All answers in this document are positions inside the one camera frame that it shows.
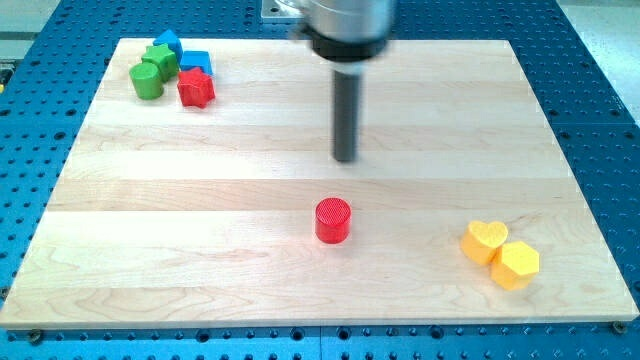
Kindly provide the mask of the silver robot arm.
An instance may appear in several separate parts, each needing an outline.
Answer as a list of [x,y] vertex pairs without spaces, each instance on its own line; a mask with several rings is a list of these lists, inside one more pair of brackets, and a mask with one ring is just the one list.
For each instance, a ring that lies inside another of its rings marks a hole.
[[394,23],[395,0],[301,1],[301,33],[310,49],[335,63],[361,62],[387,46]]

